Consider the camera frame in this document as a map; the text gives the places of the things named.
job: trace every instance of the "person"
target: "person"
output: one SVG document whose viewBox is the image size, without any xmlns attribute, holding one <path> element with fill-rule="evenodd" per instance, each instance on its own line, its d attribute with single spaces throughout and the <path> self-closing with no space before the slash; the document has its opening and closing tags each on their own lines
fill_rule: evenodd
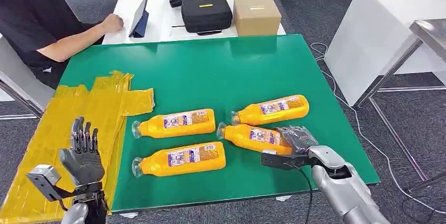
<svg viewBox="0 0 446 224">
<path fill-rule="evenodd" d="M 0 0 L 0 34 L 36 78 L 53 89 L 73 55 L 100 44 L 123 24 L 114 14 L 97 25 L 83 24 L 65 0 Z"/>
</svg>

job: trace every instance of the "yellow bottle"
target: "yellow bottle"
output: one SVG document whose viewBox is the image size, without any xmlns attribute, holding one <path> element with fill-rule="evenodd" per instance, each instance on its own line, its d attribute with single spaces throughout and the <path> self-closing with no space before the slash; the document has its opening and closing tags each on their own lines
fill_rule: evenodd
<svg viewBox="0 0 446 224">
<path fill-rule="evenodd" d="M 232 112 L 232 124 L 260 125 L 304 117 L 310 107 L 303 95 L 292 95 L 264 103 L 251 104 Z"/>
<path fill-rule="evenodd" d="M 135 177 L 152 174 L 158 177 L 218 170 L 226 166 L 225 149 L 220 141 L 163 149 L 150 157 L 133 159 Z"/>
<path fill-rule="evenodd" d="M 201 109 L 170 115 L 157 115 L 148 121 L 135 121 L 131 126 L 135 138 L 151 136 L 165 138 L 206 134 L 215 131 L 214 111 Z"/>
<path fill-rule="evenodd" d="M 258 152 L 273 150 L 277 155 L 291 155 L 292 152 L 292 148 L 279 132 L 247 124 L 226 126 L 226 124 L 220 123 L 217 137 L 231 141 L 238 147 Z"/>
</svg>

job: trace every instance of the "yellow plastic sheet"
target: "yellow plastic sheet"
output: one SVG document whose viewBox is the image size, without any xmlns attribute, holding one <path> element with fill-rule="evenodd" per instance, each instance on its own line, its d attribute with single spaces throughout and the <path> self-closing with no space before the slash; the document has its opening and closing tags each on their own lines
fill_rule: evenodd
<svg viewBox="0 0 446 224">
<path fill-rule="evenodd" d="M 49 202 L 25 176 L 38 164 L 53 165 L 62 179 L 57 186 L 72 191 L 74 184 L 59 162 L 58 150 L 69 148 L 73 120 L 84 116 L 98 128 L 98 148 L 105 169 L 102 179 L 108 205 L 113 204 L 124 142 L 125 116 L 149 113 L 153 89 L 129 91 L 131 74 L 112 72 L 97 77 L 89 92 L 84 85 L 59 86 L 28 144 L 25 156 L 0 211 L 0 223 L 34 223 L 62 219 L 57 201 Z M 65 199 L 71 206 L 72 199 Z"/>
</svg>

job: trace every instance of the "robotic arm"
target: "robotic arm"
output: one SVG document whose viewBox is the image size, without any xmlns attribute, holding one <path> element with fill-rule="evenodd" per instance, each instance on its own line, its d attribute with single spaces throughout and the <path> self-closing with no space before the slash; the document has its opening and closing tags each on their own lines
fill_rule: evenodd
<svg viewBox="0 0 446 224">
<path fill-rule="evenodd" d="M 73 192 L 56 186 L 60 175 L 51 165 L 37 165 L 26 176 L 49 201 L 58 200 L 66 211 L 62 224 L 105 224 L 107 203 L 102 182 L 104 168 L 97 148 L 95 128 L 90 135 L 90 122 L 84 129 L 84 118 L 75 119 L 71 133 L 71 148 L 60 149 L 59 159 L 72 176 L 76 185 Z M 73 197 L 73 204 L 66 209 L 62 199 Z"/>
<path fill-rule="evenodd" d="M 262 153 L 264 166 L 293 169 L 310 165 L 316 187 L 328 198 L 335 213 L 346 224 L 390 224 L 370 196 L 370 189 L 352 164 L 328 146 L 311 146 L 291 157 Z"/>
</svg>

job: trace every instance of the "carrying case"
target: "carrying case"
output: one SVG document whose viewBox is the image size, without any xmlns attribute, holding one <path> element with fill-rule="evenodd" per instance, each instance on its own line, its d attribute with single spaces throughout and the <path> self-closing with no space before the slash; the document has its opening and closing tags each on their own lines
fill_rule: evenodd
<svg viewBox="0 0 446 224">
<path fill-rule="evenodd" d="M 190 33 L 226 29 L 232 22 L 232 11 L 226 0 L 184 0 L 181 15 Z"/>
</svg>

